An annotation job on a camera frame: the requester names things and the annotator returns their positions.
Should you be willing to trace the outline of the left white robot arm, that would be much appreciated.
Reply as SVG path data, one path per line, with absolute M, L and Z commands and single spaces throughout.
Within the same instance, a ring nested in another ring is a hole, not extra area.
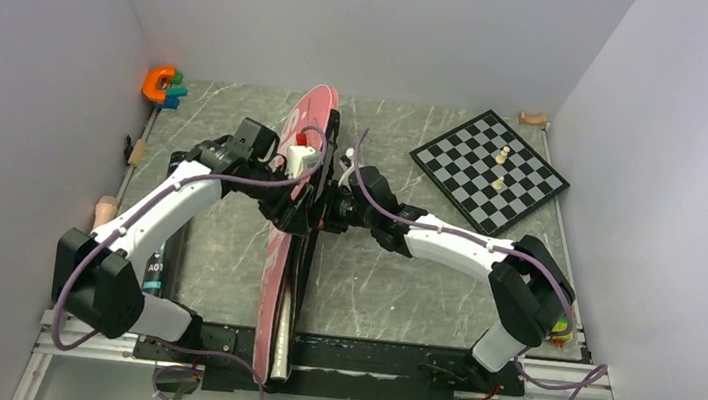
M 90 233 L 72 229 L 58 243 L 55 308 L 107 338 L 125 333 L 147 335 L 160 342 L 168 356 L 186 361 L 202 346 L 202 318 L 167 298 L 144 292 L 145 263 L 197 213 L 231 192 L 259 204 L 259 211 L 278 231 L 307 236 L 311 229 L 309 179 L 323 165 L 328 139 L 317 126 L 320 147 L 313 166 L 289 179 L 261 156 L 277 137 L 265 125 L 244 119 L 236 135 L 197 144 L 173 174 L 122 215 Z

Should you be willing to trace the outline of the pink racket bag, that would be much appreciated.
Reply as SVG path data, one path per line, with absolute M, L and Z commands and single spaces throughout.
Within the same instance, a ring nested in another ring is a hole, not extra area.
M 338 92 L 330 85 L 309 90 L 289 113 L 277 151 L 292 189 L 271 223 L 258 305 L 253 370 L 260 382 L 289 378 L 288 351 L 296 325 L 306 250 L 317 238 L 320 206 L 331 182 L 339 128 Z

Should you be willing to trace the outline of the pink badminton racket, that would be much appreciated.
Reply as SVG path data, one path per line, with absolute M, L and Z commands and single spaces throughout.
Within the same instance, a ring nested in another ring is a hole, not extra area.
M 286 294 L 280 306 L 280 315 L 278 324 L 275 327 L 275 339 L 273 341 L 270 381 L 285 382 L 290 377 L 291 342 L 295 334 L 295 313 L 293 309 L 295 305 L 292 298 L 291 294 Z

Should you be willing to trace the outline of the black shuttlecock tube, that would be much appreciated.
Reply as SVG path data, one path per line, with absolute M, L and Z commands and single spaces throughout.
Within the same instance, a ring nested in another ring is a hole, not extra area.
M 158 298 L 172 299 L 183 262 L 185 242 L 169 238 L 149 256 L 142 281 L 142 290 Z

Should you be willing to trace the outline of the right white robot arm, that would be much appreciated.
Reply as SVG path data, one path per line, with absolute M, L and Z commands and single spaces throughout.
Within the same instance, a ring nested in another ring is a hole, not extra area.
M 515 357 L 559 335 L 558 323 L 565 333 L 572 330 L 574 290 L 540 239 L 490 238 L 456 228 L 398 201 L 375 166 L 349 163 L 332 196 L 325 231 L 365 229 L 388 252 L 442 264 L 490 287 L 498 318 L 462 364 L 473 390 L 488 389 Z

